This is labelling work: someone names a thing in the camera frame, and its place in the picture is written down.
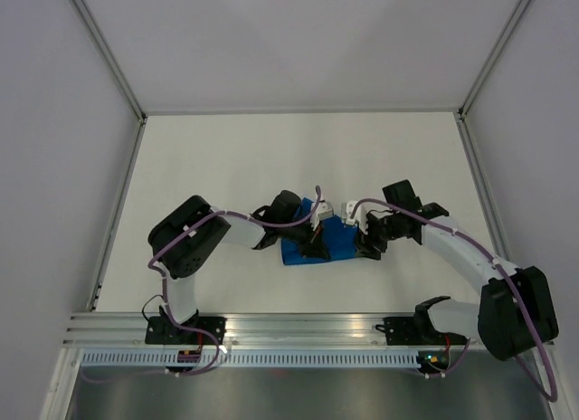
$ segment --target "blue fabric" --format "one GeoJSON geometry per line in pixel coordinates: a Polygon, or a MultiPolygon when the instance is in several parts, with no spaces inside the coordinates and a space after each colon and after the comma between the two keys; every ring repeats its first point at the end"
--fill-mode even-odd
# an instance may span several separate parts
{"type": "MultiPolygon", "coordinates": [[[[301,213],[306,214],[311,210],[313,202],[304,198],[301,201],[301,213]]],[[[322,240],[329,250],[330,260],[304,258],[299,255],[298,246],[287,240],[281,240],[281,260],[286,266],[294,264],[315,264],[328,263],[336,260],[348,260],[356,257],[356,248],[354,238],[358,231],[357,227],[344,225],[339,216],[334,215],[331,218],[322,221],[322,240]]]]}

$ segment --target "cable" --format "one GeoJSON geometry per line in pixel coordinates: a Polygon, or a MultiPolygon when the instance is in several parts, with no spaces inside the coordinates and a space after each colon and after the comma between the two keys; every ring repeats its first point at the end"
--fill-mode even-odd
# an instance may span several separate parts
{"type": "Polygon", "coordinates": [[[447,358],[450,360],[451,359],[451,338],[449,337],[448,334],[444,334],[444,338],[446,339],[446,349],[444,350],[444,355],[446,355],[447,358]]]}
{"type": "Polygon", "coordinates": [[[446,368],[446,370],[442,370],[442,369],[439,369],[439,368],[437,368],[437,367],[434,366],[433,368],[435,368],[435,369],[437,369],[437,370],[440,370],[440,372],[439,372],[439,373],[429,373],[429,374],[428,374],[428,377],[429,377],[429,378],[430,378],[430,377],[447,377],[447,376],[449,375],[449,373],[451,373],[453,370],[455,370],[455,369],[459,366],[459,364],[460,364],[462,361],[464,361],[464,359],[466,358],[467,350],[469,350],[469,346],[470,346],[470,339],[467,340],[467,342],[466,342],[465,345],[464,345],[464,348],[463,348],[462,351],[460,352],[460,356],[459,356],[459,357],[457,358],[457,360],[456,360],[454,363],[452,363],[452,364],[451,364],[451,361],[450,361],[450,352],[449,352],[449,365],[448,365],[448,367],[446,368]]]}
{"type": "MultiPolygon", "coordinates": [[[[541,361],[543,362],[543,365],[545,366],[545,372],[546,372],[547,380],[549,381],[549,387],[551,388],[551,394],[546,392],[546,390],[543,388],[543,385],[532,374],[532,372],[530,371],[530,369],[527,367],[527,365],[524,362],[517,360],[518,364],[527,373],[527,375],[530,377],[531,381],[533,382],[533,385],[535,385],[535,387],[539,390],[539,392],[541,392],[541,394],[545,397],[545,399],[547,399],[549,402],[556,402],[556,400],[558,398],[558,392],[557,392],[557,385],[555,382],[555,373],[553,372],[553,367],[551,366],[551,362],[549,361],[549,357],[546,354],[545,347],[543,346],[543,341],[541,340],[541,337],[539,336],[538,332],[536,331],[535,325],[533,324],[533,320],[531,319],[531,316],[527,310],[527,306],[525,305],[525,303],[523,301],[523,297],[518,292],[518,289],[515,286],[515,283],[512,282],[512,280],[510,279],[510,277],[508,276],[507,272],[502,267],[502,265],[498,262],[495,262],[495,257],[483,245],[481,245],[475,239],[473,239],[472,237],[468,236],[467,234],[465,234],[463,232],[455,231],[446,225],[435,223],[435,222],[431,221],[430,219],[426,219],[426,218],[419,216],[413,212],[410,212],[409,210],[402,209],[401,207],[398,207],[396,205],[391,205],[390,203],[386,203],[385,201],[378,200],[376,198],[363,198],[363,199],[359,200],[356,203],[356,205],[354,206],[354,210],[352,211],[351,218],[354,218],[354,215],[356,214],[358,207],[364,203],[374,203],[377,205],[383,205],[385,207],[388,207],[391,210],[394,210],[395,212],[400,212],[401,214],[410,216],[411,218],[421,222],[422,224],[431,225],[431,226],[436,227],[440,230],[443,230],[446,233],[450,233],[450,234],[454,234],[456,236],[459,236],[460,239],[470,243],[477,250],[479,250],[480,253],[482,253],[482,255],[485,256],[485,258],[489,259],[490,263],[494,264],[495,269],[498,271],[498,273],[501,275],[501,277],[503,277],[503,279],[507,283],[507,286],[510,288],[511,292],[513,293],[515,300],[517,300],[518,307],[521,311],[521,314],[523,315],[523,319],[524,319],[525,323],[527,324],[528,331],[531,334],[533,341],[535,341],[535,345],[536,345],[536,348],[539,352],[539,356],[541,357],[541,361]]],[[[462,358],[462,356],[459,358],[459,360],[457,360],[457,362],[454,364],[454,366],[452,368],[455,368],[460,363],[461,358],[462,358]]]]}
{"type": "Polygon", "coordinates": [[[148,319],[147,315],[145,314],[145,307],[146,307],[148,304],[150,304],[151,301],[152,301],[154,298],[161,298],[161,295],[160,295],[160,294],[157,294],[157,295],[151,297],[150,300],[148,300],[147,302],[145,302],[145,305],[143,305],[143,308],[141,309],[141,314],[143,315],[143,317],[145,318],[145,320],[147,321],[147,323],[149,323],[149,319],[148,319]]]}
{"type": "Polygon", "coordinates": [[[215,362],[219,358],[219,352],[220,352],[219,340],[217,340],[217,338],[212,333],[205,331],[204,329],[199,329],[199,328],[194,328],[194,327],[186,327],[185,325],[181,325],[180,323],[178,323],[176,321],[175,316],[173,315],[173,312],[171,311],[171,306],[169,305],[169,298],[168,298],[168,293],[167,293],[167,274],[160,266],[156,266],[155,263],[158,262],[159,260],[161,260],[163,258],[163,256],[169,250],[171,250],[171,248],[173,248],[175,245],[177,245],[179,242],[181,242],[183,239],[185,239],[191,232],[197,230],[201,225],[205,224],[207,221],[215,218],[216,216],[221,216],[221,215],[235,216],[237,218],[245,219],[251,223],[254,223],[254,224],[257,224],[257,225],[260,225],[263,227],[271,227],[271,228],[288,228],[288,227],[294,227],[296,225],[304,224],[305,222],[307,222],[309,220],[309,218],[311,218],[313,216],[313,214],[316,213],[316,210],[318,210],[318,206],[322,200],[322,190],[319,186],[316,186],[316,195],[317,195],[316,203],[314,204],[314,206],[311,208],[311,210],[309,211],[309,213],[307,215],[300,218],[298,221],[293,221],[291,223],[286,223],[286,224],[265,223],[263,221],[259,221],[255,218],[252,218],[250,215],[240,214],[239,212],[229,212],[229,211],[225,211],[225,210],[213,212],[213,213],[205,216],[204,218],[200,219],[199,221],[197,221],[193,225],[191,225],[185,231],[183,231],[175,239],[173,239],[171,242],[169,242],[167,245],[165,245],[149,261],[147,267],[152,271],[157,271],[161,275],[161,278],[162,278],[162,282],[161,282],[162,294],[161,295],[163,298],[163,302],[165,303],[166,315],[169,318],[169,321],[171,322],[171,324],[174,327],[179,328],[183,331],[196,332],[197,334],[204,334],[215,345],[215,355],[213,356],[211,361],[206,366],[201,367],[199,370],[191,370],[189,372],[183,372],[181,375],[184,375],[184,376],[201,375],[202,373],[213,369],[212,365],[215,364],[215,362]]]}

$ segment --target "white table surface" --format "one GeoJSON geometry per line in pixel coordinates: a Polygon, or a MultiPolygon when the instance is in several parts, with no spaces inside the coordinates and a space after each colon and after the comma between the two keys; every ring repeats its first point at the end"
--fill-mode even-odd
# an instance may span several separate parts
{"type": "MultiPolygon", "coordinates": [[[[451,113],[150,117],[97,310],[139,311],[160,292],[147,236],[191,195],[249,213],[282,189],[314,199],[320,185],[339,212],[347,200],[384,198],[383,186],[405,178],[424,204],[441,204],[490,246],[451,113]]],[[[222,244],[196,283],[202,312],[392,312],[443,294],[478,300],[442,258],[405,239],[380,262],[292,267],[281,264],[279,244],[222,244]]]]}

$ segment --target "white cable tray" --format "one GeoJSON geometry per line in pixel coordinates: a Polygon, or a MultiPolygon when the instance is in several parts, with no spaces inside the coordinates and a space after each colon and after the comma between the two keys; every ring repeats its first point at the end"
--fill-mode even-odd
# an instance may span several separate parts
{"type": "MultiPolygon", "coordinates": [[[[198,367],[208,364],[214,353],[208,347],[198,367]]],[[[82,366],[183,367],[178,349],[85,349],[82,366]]],[[[417,368],[417,350],[234,350],[220,353],[217,365],[225,368],[417,368]]]]}

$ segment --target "white wall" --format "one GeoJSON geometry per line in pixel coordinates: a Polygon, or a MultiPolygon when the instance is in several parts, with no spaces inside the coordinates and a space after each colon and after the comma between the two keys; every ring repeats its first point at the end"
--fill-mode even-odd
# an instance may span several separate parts
{"type": "Polygon", "coordinates": [[[37,418],[136,120],[67,0],[0,0],[0,416],[37,418]]]}
{"type": "Polygon", "coordinates": [[[513,256],[544,270],[579,394],[579,0],[536,0],[469,115],[513,256]]]}
{"type": "Polygon", "coordinates": [[[517,0],[87,0],[143,108],[453,108],[517,0]]]}

